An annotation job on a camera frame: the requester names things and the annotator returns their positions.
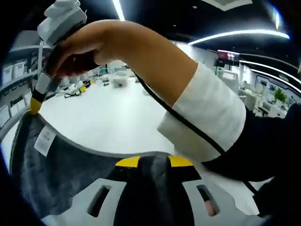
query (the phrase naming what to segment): potted plant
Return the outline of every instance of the potted plant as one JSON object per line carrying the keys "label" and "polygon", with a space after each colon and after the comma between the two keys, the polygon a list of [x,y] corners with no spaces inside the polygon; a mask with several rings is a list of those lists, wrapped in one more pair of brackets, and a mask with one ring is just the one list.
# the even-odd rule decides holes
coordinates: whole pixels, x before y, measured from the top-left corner
{"label": "potted plant", "polygon": [[281,107],[286,100],[286,94],[281,89],[276,89],[274,92],[275,100],[276,100],[276,106]]}

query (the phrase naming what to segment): black ceiling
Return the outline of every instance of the black ceiling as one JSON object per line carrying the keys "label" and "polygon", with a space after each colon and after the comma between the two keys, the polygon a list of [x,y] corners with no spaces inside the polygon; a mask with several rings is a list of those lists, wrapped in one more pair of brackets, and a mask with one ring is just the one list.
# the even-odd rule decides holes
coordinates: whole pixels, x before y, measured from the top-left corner
{"label": "black ceiling", "polygon": [[[112,0],[80,0],[81,8],[87,10],[88,23],[102,19],[118,19]],[[126,20],[147,26],[171,40],[190,42],[206,36],[248,29],[275,30],[275,23],[262,1],[253,0],[248,4],[222,11],[202,0],[119,0]],[[25,29],[35,30],[43,20],[43,15],[36,15]],[[291,28],[285,24],[280,32],[288,32]],[[293,43],[272,35],[235,35],[217,38],[195,44],[196,47],[210,50],[230,50],[269,56],[286,61],[299,67],[299,52]],[[254,56],[241,56],[244,60],[270,65],[296,77],[297,70],[279,61]],[[264,71],[275,76],[278,72],[263,67],[251,68]]]}

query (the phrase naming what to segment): white sleeve cuff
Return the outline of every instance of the white sleeve cuff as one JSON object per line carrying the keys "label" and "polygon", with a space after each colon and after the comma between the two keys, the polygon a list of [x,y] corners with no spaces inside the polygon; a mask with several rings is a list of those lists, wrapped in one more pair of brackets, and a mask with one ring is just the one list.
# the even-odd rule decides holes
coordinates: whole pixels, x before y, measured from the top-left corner
{"label": "white sleeve cuff", "polygon": [[[239,138],[246,120],[246,108],[238,95],[202,63],[198,64],[195,75],[173,109],[224,151]],[[208,142],[169,113],[165,114],[158,131],[184,156],[201,162],[220,156]]]}

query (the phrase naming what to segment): yellow object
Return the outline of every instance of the yellow object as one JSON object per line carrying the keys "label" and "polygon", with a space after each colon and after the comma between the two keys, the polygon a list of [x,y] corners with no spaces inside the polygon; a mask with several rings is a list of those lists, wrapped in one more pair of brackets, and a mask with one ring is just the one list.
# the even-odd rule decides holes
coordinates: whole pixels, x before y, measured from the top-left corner
{"label": "yellow object", "polygon": [[35,98],[30,99],[30,113],[36,115],[41,109],[42,103],[37,101]]}
{"label": "yellow object", "polygon": [[193,166],[192,162],[181,156],[168,156],[171,167]]}
{"label": "yellow object", "polygon": [[87,89],[87,88],[84,86],[84,87],[80,88],[80,91],[81,91],[81,92],[85,92],[86,89]]}
{"label": "yellow object", "polygon": [[126,159],[123,159],[123,160],[120,160],[119,162],[117,162],[115,166],[135,167],[135,168],[137,168],[139,159],[140,159],[140,156],[126,158]]}

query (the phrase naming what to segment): white label tag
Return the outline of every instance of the white label tag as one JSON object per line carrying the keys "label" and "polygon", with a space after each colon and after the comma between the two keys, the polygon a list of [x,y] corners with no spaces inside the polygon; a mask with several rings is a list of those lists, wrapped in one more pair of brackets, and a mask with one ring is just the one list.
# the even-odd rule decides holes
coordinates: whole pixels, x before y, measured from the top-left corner
{"label": "white label tag", "polygon": [[49,148],[55,139],[56,133],[48,126],[44,126],[40,132],[34,148],[45,157],[48,154]]}

